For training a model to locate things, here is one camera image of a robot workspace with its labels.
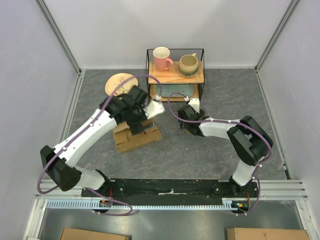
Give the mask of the pink ceramic mug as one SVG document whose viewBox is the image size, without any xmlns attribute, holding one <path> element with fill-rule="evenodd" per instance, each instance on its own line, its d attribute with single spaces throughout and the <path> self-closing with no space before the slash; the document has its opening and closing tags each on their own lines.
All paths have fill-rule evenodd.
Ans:
<svg viewBox="0 0 320 240">
<path fill-rule="evenodd" d="M 163 46 L 157 47 L 153 50 L 153 60 L 158 71 L 167 71 L 173 66 L 170 53 L 170 50 Z"/>
</svg>

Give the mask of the cardboard box bottom right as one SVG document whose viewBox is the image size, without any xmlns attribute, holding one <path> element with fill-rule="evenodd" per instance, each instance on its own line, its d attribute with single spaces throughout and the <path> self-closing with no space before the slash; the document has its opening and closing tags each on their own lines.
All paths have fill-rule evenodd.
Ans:
<svg viewBox="0 0 320 240">
<path fill-rule="evenodd" d="M 228 240 L 310 240 L 306 230 L 270 228 L 227 228 Z"/>
</svg>

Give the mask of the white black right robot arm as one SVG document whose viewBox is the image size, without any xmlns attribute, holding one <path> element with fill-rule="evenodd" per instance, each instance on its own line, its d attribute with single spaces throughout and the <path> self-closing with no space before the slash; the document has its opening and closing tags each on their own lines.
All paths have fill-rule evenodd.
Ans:
<svg viewBox="0 0 320 240">
<path fill-rule="evenodd" d="M 247 184 L 253 179 L 258 164 L 272 155 L 273 140 L 251 116 L 240 120 L 214 119 L 205 116 L 204 110 L 196 111 L 186 104 L 177 110 L 177 119 L 179 128 L 194 136 L 230 140 L 239 157 L 229 184 L 229 191 L 235 197 L 247 191 Z"/>
</svg>

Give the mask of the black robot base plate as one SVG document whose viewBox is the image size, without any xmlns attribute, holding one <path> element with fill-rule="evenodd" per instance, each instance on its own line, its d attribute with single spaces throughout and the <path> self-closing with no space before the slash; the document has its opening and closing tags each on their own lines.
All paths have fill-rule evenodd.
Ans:
<svg viewBox="0 0 320 240">
<path fill-rule="evenodd" d="M 115 178 L 97 192 L 127 204 L 218 204 L 223 198 L 256 198 L 258 185 L 251 181 L 237 187 L 217 179 L 133 179 Z"/>
</svg>

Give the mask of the beige stoneware mug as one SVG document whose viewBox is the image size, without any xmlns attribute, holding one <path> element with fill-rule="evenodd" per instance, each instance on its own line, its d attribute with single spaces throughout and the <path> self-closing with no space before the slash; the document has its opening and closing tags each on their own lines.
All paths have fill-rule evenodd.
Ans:
<svg viewBox="0 0 320 240">
<path fill-rule="evenodd" d="M 199 69 L 199 61 L 196 53 L 182 56 L 178 63 L 178 71 L 185 78 L 193 77 Z"/>
</svg>

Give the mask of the cardboard box bottom left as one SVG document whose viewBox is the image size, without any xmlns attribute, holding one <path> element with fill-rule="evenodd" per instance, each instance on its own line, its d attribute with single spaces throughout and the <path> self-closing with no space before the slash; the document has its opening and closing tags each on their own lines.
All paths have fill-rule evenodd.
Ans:
<svg viewBox="0 0 320 240">
<path fill-rule="evenodd" d="M 89 231 L 76 228 L 64 228 L 60 240 L 130 240 L 130 236 Z"/>
</svg>

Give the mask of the brown cardboard express box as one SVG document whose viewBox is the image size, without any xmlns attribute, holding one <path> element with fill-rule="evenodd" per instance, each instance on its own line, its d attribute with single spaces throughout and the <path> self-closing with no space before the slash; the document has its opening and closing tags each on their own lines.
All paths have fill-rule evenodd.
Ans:
<svg viewBox="0 0 320 240">
<path fill-rule="evenodd" d="M 153 119 L 146 120 L 142 125 L 144 130 L 136 135 L 132 134 L 126 122 L 119 124 L 112 130 L 116 149 L 119 153 L 132 151 L 162 138 Z"/>
</svg>

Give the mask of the teal rectangular ceramic tray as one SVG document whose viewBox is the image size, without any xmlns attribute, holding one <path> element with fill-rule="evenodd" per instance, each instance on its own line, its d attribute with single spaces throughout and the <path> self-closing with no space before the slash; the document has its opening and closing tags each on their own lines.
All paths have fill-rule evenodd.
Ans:
<svg viewBox="0 0 320 240">
<path fill-rule="evenodd" d="M 161 97 L 168 97 L 172 93 L 179 92 L 188 97 L 191 97 L 194 94 L 194 85 L 193 84 L 166 84 L 155 85 L 155 93 Z"/>
</svg>

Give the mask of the beige plate with bird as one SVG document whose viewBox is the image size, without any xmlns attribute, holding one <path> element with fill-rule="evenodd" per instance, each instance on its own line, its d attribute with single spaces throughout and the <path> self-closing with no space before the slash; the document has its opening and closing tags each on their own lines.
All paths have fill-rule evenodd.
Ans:
<svg viewBox="0 0 320 240">
<path fill-rule="evenodd" d="M 128 73 L 117 73 L 111 76 L 105 84 L 105 93 L 109 96 L 115 88 L 123 83 L 126 79 L 133 77 L 132 74 Z M 133 78 L 129 82 L 123 84 L 115 93 L 114 96 L 127 94 L 133 86 L 138 86 L 139 81 L 137 78 Z"/>
</svg>

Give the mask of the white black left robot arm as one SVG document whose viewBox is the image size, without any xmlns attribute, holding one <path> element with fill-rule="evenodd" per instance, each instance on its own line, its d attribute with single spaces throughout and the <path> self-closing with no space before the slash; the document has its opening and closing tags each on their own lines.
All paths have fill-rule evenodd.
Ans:
<svg viewBox="0 0 320 240">
<path fill-rule="evenodd" d="M 45 173 L 63 192 L 75 186 L 89 187 L 99 197 L 106 196 L 110 185 L 98 170 L 90 171 L 77 166 L 82 155 L 104 134 L 117 125 L 126 122 L 137 134 L 143 130 L 142 123 L 147 120 L 145 102 L 147 92 L 136 85 L 128 93 L 107 97 L 94 114 L 71 136 L 51 148 L 45 145 L 40 157 Z"/>
</svg>

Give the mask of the aluminium frame rail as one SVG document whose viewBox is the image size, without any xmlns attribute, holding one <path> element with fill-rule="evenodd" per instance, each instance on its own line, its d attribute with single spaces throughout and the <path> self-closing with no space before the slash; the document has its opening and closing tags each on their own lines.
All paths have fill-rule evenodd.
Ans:
<svg viewBox="0 0 320 240">
<path fill-rule="evenodd" d="M 35 0 L 35 3 L 37 4 L 39 10 L 41 11 L 42 15 L 44 16 L 46 22 L 48 23 L 51 31 L 53 32 L 56 40 L 58 41 L 60 47 L 62 48 L 63 52 L 67 56 L 71 66 L 73 69 L 77 72 L 78 75 L 82 73 L 82 70 L 77 63 L 76 58 L 72 54 L 72 51 L 70 47 L 68 46 L 58 24 L 56 23 L 54 16 L 52 15 L 49 7 L 46 4 L 45 0 Z"/>
</svg>

